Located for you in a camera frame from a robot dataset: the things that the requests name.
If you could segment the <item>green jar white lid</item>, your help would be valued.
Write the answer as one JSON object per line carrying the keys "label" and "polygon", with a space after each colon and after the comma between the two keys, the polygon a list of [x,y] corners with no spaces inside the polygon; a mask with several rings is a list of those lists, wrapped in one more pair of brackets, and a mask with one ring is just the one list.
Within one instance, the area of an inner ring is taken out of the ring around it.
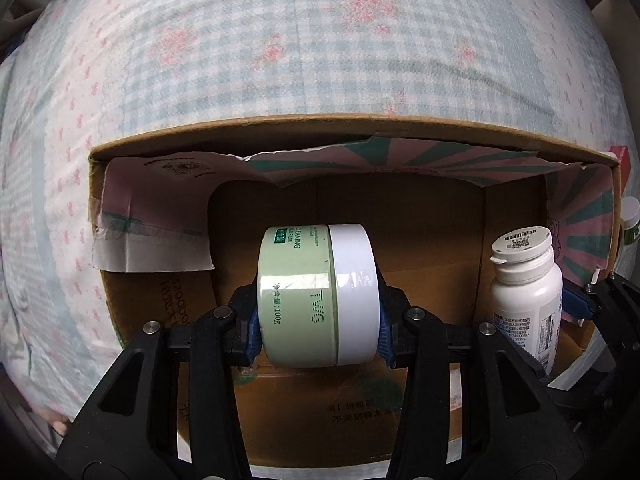
{"label": "green jar white lid", "polygon": [[257,314],[272,365],[367,363],[378,353],[378,270],[360,224],[274,226],[262,237]]}

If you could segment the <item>white pill bottle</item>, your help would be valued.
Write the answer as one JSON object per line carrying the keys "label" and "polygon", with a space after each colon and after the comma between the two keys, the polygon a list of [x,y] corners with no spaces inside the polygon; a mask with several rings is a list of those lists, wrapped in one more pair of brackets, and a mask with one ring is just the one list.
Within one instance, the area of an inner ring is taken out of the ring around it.
{"label": "white pill bottle", "polygon": [[563,291],[550,230],[529,226],[499,236],[491,245],[490,261],[495,271],[489,289],[492,322],[550,374]]}

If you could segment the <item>green patterned white jar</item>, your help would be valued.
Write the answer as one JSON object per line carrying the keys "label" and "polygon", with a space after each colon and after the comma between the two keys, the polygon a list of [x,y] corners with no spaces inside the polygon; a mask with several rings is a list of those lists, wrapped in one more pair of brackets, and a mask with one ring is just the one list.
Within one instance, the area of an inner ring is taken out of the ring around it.
{"label": "green patterned white jar", "polygon": [[623,228],[623,242],[632,245],[639,239],[640,202],[634,196],[626,196],[620,202],[620,221]]}

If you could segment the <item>small red box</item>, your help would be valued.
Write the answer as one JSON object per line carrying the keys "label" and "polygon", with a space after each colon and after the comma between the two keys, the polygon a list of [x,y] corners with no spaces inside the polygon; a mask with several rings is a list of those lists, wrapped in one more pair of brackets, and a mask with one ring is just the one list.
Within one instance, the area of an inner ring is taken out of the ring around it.
{"label": "small red box", "polygon": [[626,145],[611,146],[606,151],[606,154],[615,157],[618,160],[618,162],[620,163],[620,166],[629,166],[630,165],[630,155],[629,155],[629,150],[626,147]]}

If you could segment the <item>cardboard box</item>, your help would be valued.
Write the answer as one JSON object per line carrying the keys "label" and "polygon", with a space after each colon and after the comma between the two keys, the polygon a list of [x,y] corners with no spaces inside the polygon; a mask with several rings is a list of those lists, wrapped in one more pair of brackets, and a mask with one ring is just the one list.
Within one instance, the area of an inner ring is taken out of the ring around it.
{"label": "cardboard box", "polygon": [[[360,224],[378,282],[442,322],[491,322],[491,245],[544,226],[563,280],[608,275],[620,168],[596,151],[469,122],[292,116],[140,134],[90,154],[93,261],[125,348],[190,325],[254,284],[274,226]],[[262,345],[232,370],[250,472],[294,478],[390,458],[407,372],[284,368]]]}

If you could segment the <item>checkered floral bed sheet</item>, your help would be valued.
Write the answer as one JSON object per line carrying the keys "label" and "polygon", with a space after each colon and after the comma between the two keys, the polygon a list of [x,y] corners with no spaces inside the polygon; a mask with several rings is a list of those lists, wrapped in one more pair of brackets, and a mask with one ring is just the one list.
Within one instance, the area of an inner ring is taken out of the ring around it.
{"label": "checkered floral bed sheet", "polygon": [[1,359],[44,419],[75,416],[118,348],[91,263],[90,150],[295,113],[636,143],[584,0],[53,0],[1,65]]}

